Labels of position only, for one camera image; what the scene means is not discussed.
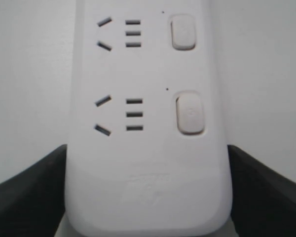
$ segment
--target power switch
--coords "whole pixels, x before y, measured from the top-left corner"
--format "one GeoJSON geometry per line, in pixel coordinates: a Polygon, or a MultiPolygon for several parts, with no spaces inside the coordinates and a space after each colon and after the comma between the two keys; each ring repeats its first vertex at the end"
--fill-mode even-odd
{"type": "Polygon", "coordinates": [[[195,47],[194,19],[190,15],[176,15],[171,21],[172,46],[177,50],[191,50],[195,47]]]}
{"type": "Polygon", "coordinates": [[[183,93],[177,99],[178,129],[185,135],[194,135],[204,130],[205,121],[200,97],[191,92],[183,93]]]}

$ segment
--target white power strip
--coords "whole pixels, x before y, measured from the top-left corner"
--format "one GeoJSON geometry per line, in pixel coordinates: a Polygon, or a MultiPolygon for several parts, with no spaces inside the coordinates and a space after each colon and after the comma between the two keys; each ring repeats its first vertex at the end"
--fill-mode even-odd
{"type": "Polygon", "coordinates": [[[208,2],[76,7],[71,224],[88,237],[215,231],[232,191],[208,2]]]}

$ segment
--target white switch button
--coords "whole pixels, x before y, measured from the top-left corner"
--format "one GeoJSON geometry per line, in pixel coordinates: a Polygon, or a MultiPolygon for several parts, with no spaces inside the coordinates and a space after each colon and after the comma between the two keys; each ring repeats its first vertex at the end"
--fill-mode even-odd
{"type": "Polygon", "coordinates": [[[195,47],[194,19],[190,15],[176,15],[171,22],[172,46],[177,50],[191,50],[195,47]]]}
{"type": "Polygon", "coordinates": [[[178,129],[192,135],[204,130],[205,121],[200,97],[195,93],[183,93],[177,99],[178,129]]]}

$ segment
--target white wall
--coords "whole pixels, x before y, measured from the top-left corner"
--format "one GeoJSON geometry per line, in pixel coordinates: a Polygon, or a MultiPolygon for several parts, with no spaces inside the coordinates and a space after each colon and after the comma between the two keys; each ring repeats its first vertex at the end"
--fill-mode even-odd
{"type": "MultiPolygon", "coordinates": [[[[74,0],[0,0],[0,182],[67,142],[74,0]]],[[[296,0],[213,0],[229,143],[296,181],[296,0]]],[[[78,236],[62,222],[58,237],[78,236]]],[[[232,237],[228,222],[212,237],[232,237]]]]}

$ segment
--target socket hole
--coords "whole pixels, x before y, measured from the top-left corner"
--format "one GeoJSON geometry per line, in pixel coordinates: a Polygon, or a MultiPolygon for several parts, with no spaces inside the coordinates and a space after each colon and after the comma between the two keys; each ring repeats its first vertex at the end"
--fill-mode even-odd
{"type": "Polygon", "coordinates": [[[143,99],[126,99],[127,104],[142,104],[143,99]]]}
{"type": "Polygon", "coordinates": [[[143,112],[126,112],[127,118],[142,117],[143,115],[144,115],[143,112]]]}
{"type": "Polygon", "coordinates": [[[99,106],[103,105],[104,103],[110,101],[111,99],[112,98],[109,95],[107,95],[106,97],[103,97],[101,100],[98,100],[97,102],[95,102],[95,105],[97,107],[99,107],[99,106]]]}
{"type": "Polygon", "coordinates": [[[140,36],[141,34],[140,31],[125,31],[126,36],[140,36]]]}
{"type": "Polygon", "coordinates": [[[110,134],[111,134],[110,131],[108,131],[107,129],[103,128],[102,126],[100,126],[98,124],[95,125],[94,129],[101,132],[101,133],[103,133],[104,135],[107,135],[107,136],[110,136],[110,134]]]}
{"type": "Polygon", "coordinates": [[[112,19],[111,19],[110,17],[105,18],[104,20],[98,22],[98,26],[99,26],[99,27],[104,26],[104,25],[106,25],[107,23],[109,23],[109,22],[111,22],[111,21],[112,21],[112,19]]]}
{"type": "Polygon", "coordinates": [[[142,43],[141,42],[127,42],[125,45],[127,48],[135,48],[135,47],[141,47],[142,43]]]}
{"type": "Polygon", "coordinates": [[[126,126],[126,131],[143,131],[144,126],[142,125],[135,125],[135,126],[126,126]]]}
{"type": "Polygon", "coordinates": [[[140,20],[126,20],[126,25],[140,25],[140,20]]]}
{"type": "Polygon", "coordinates": [[[105,44],[105,43],[103,43],[103,42],[100,42],[100,41],[99,41],[99,42],[97,43],[97,45],[98,45],[99,47],[101,47],[101,48],[107,50],[107,51],[111,51],[111,50],[112,50],[112,47],[111,47],[111,46],[109,46],[109,45],[107,45],[107,44],[105,44]]]}

